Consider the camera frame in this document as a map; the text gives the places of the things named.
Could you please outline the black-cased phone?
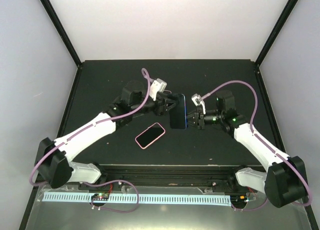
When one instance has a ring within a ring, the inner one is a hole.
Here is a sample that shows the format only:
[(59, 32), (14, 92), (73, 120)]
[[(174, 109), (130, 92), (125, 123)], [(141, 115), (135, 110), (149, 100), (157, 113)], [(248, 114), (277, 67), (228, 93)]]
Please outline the black-cased phone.
[(169, 124), (172, 129), (185, 130), (187, 128), (186, 98), (182, 93), (178, 94), (179, 101), (176, 107), (169, 112)]

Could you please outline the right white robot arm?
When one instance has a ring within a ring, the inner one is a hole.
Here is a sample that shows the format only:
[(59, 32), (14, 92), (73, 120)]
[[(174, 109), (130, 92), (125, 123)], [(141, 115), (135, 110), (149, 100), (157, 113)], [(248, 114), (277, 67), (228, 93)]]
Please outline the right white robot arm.
[(281, 208), (308, 196), (305, 164), (298, 156), (290, 157), (272, 145), (254, 126), (239, 114), (231, 91), (216, 93), (216, 109), (207, 110), (203, 97), (191, 97), (196, 109), (187, 115), (189, 123), (199, 130), (206, 125), (221, 129), (243, 145), (262, 165), (263, 171), (248, 166), (237, 167), (228, 177), (228, 188), (234, 192), (248, 187), (266, 195), (270, 203)]

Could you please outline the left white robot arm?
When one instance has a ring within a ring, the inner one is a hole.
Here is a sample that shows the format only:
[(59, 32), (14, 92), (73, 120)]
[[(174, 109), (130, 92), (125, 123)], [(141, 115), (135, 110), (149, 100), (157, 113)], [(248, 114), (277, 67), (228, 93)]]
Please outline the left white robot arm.
[(99, 139), (130, 123), (134, 114), (172, 115), (180, 100), (178, 95), (165, 92), (165, 88), (166, 84), (159, 79), (147, 89), (142, 83), (131, 81), (105, 111), (85, 125), (55, 140), (43, 139), (35, 162), (38, 173), (53, 189), (76, 182), (103, 189), (108, 178), (99, 165), (74, 162), (74, 158)]

